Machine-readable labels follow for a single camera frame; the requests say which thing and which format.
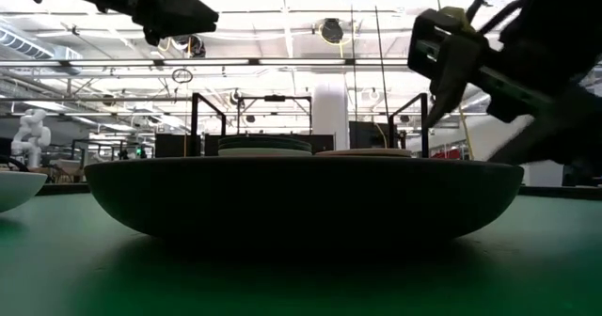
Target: humanoid robot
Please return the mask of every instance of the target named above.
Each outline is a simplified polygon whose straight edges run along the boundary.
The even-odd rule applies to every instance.
[[[41,109],[29,109],[21,117],[19,132],[13,137],[10,144],[11,153],[18,161],[24,160],[27,155],[27,167],[40,167],[41,148],[48,147],[51,140],[51,132],[44,127],[43,120],[46,112]],[[27,142],[23,139],[30,135]]]

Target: ceiling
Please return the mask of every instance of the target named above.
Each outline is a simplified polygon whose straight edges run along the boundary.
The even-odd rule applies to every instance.
[[[437,0],[202,1],[220,12],[217,30],[199,35],[205,44],[207,58],[406,58],[416,16],[427,8],[437,8]],[[487,7],[482,8],[474,20],[475,26],[484,24],[511,1],[513,0],[487,0]],[[440,0],[442,7],[466,7],[470,2],[471,0]],[[339,19],[346,44],[327,44],[321,37],[321,24],[326,18]],[[185,46],[178,49],[174,42],[165,39],[159,48],[151,47],[144,41],[141,27],[133,24],[129,17],[114,12],[101,14],[95,6],[79,0],[43,0],[39,5],[32,0],[0,0],[0,20],[0,24],[17,28],[24,36],[40,44],[68,47],[83,59],[186,57]],[[494,46],[498,44],[495,33],[490,39]],[[26,58],[6,47],[0,49],[0,56],[4,59]],[[320,82],[322,73],[343,72],[350,91],[350,114],[354,115],[357,109],[362,114],[360,119],[385,121],[385,116],[377,114],[392,112],[401,107],[417,94],[427,91],[429,83],[407,68],[387,68],[382,71],[379,67],[357,67],[355,72],[349,68],[342,71],[341,67],[195,67],[188,69],[194,74],[194,79],[186,85],[174,82],[171,75],[175,68],[169,67],[161,70],[87,67],[77,75],[51,69],[21,68],[10,71],[52,87],[65,96],[69,92],[70,96],[85,98],[109,94],[115,97],[138,97],[140,105],[148,98],[175,96],[176,89],[180,97],[200,92],[220,110],[229,113],[236,110],[230,102],[234,90],[244,96],[303,96],[310,94]],[[486,102],[480,101],[470,109],[482,112],[484,103]],[[131,105],[126,107],[122,104],[107,107],[101,103],[89,103],[85,109],[134,112]],[[177,119],[181,120],[182,127],[190,125],[187,118],[190,103],[187,101],[153,103],[150,110],[184,113]],[[211,109],[203,105],[199,110],[207,113],[200,118],[201,128],[207,132],[217,132],[219,120],[209,116]],[[293,102],[256,102],[252,109],[247,109],[249,113],[259,113],[256,121],[248,123],[243,120],[244,129],[261,129],[266,132],[302,131],[302,127],[309,125],[304,110],[307,107],[301,108]],[[261,115],[276,111],[290,115]],[[98,118],[88,119],[107,122]],[[449,122],[457,123],[457,117],[449,118]],[[122,119],[121,124],[128,124],[127,119]]]

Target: green table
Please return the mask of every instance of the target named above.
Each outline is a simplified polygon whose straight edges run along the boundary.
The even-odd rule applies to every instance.
[[[169,250],[90,195],[0,214],[0,315],[602,315],[602,204],[519,197],[438,250],[242,263]]]

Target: duct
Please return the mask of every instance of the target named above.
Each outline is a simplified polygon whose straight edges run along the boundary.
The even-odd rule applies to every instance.
[[[82,55],[76,53],[71,48],[42,42],[39,39],[33,39],[10,24],[0,23],[0,45],[33,59],[82,59]],[[65,72],[69,75],[76,75],[81,72],[81,68],[74,67],[60,67],[53,69],[55,71]]]

